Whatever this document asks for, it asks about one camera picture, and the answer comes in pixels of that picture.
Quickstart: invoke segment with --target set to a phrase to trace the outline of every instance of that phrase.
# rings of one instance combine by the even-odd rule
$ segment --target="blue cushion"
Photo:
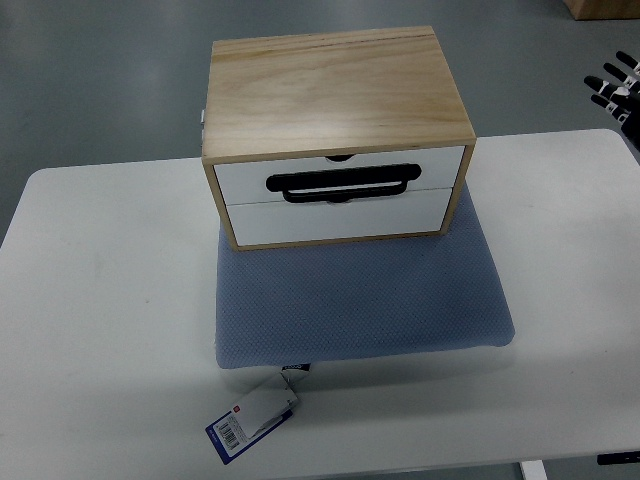
[[[504,346],[514,335],[466,186],[436,237],[234,252],[221,230],[222,368]]]

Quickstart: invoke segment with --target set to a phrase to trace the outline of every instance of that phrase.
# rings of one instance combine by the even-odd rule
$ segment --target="barcode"
[[[229,422],[220,425],[218,427],[218,433],[222,435],[222,440],[224,440],[224,444],[229,450],[233,450],[240,445],[240,442],[238,442],[238,439],[236,438],[236,434],[233,433],[233,430],[231,430],[231,427],[229,426]]]

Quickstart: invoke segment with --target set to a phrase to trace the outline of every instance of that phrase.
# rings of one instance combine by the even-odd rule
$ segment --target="drawer unit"
[[[237,250],[444,234],[475,144],[430,27],[215,42],[204,121]]]

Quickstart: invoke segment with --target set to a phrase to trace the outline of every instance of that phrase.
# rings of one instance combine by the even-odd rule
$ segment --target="black drawer handle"
[[[353,157],[353,155],[329,155],[329,156],[324,157],[324,158],[326,158],[327,160],[330,160],[332,162],[346,162],[351,157]]]
[[[271,192],[282,192],[283,198],[290,203],[341,203],[354,198],[399,195],[407,189],[409,181],[417,179],[421,173],[419,165],[402,163],[272,175],[267,178],[266,186]],[[358,185],[366,187],[326,190]]]
[[[640,452],[605,453],[598,455],[598,465],[640,463]]]

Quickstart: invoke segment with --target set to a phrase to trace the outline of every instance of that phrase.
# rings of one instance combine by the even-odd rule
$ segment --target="light wood grain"
[[[214,43],[205,164],[474,141],[431,27]]]

